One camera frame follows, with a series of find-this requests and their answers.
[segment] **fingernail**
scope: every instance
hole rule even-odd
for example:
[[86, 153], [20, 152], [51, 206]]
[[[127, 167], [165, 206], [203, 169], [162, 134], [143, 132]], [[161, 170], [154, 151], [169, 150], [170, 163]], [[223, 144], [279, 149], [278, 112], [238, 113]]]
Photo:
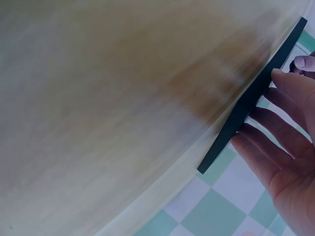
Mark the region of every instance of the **fingernail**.
[[305, 66], [305, 59], [303, 57], [296, 57], [294, 59], [295, 66], [302, 68]]
[[281, 75], [283, 74], [284, 72], [280, 69], [277, 69], [277, 68], [274, 68], [271, 72], [271, 74], [275, 74], [275, 75]]

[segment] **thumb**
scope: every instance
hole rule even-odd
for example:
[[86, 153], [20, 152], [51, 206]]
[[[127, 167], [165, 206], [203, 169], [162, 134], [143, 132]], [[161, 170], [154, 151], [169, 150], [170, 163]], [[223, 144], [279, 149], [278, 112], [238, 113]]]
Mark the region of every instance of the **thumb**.
[[315, 71], [315, 57], [298, 56], [294, 59], [295, 67], [303, 71]]

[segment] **curved wooden board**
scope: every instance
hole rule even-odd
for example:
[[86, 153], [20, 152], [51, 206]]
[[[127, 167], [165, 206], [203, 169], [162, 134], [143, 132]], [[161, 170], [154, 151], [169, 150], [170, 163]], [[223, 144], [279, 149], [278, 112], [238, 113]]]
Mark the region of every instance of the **curved wooden board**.
[[135, 232], [307, 4], [2, 1], [1, 235]]

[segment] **hand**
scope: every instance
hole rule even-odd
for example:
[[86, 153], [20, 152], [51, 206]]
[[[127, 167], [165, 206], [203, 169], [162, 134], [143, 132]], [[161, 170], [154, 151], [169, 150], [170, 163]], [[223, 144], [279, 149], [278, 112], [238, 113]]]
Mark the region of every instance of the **hand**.
[[[265, 97], [283, 109], [315, 140], [315, 80], [273, 70], [277, 88]], [[244, 124], [232, 144], [266, 187], [282, 218], [298, 236], [315, 235], [315, 147], [278, 115], [263, 108], [251, 114], [279, 141]]]
[[290, 65], [290, 71], [315, 79], [315, 52], [309, 56], [298, 56]]

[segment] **checkered floor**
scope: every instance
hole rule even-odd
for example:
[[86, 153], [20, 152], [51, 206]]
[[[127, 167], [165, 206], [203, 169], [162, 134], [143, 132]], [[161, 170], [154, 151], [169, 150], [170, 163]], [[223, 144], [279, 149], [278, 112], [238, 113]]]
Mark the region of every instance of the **checkered floor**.
[[[297, 43], [284, 65], [309, 50]], [[269, 108], [309, 136], [281, 109], [262, 98]], [[279, 143], [254, 120], [247, 121]], [[230, 144], [204, 175], [194, 179], [135, 236], [294, 236], [271, 198], [245, 161]]]

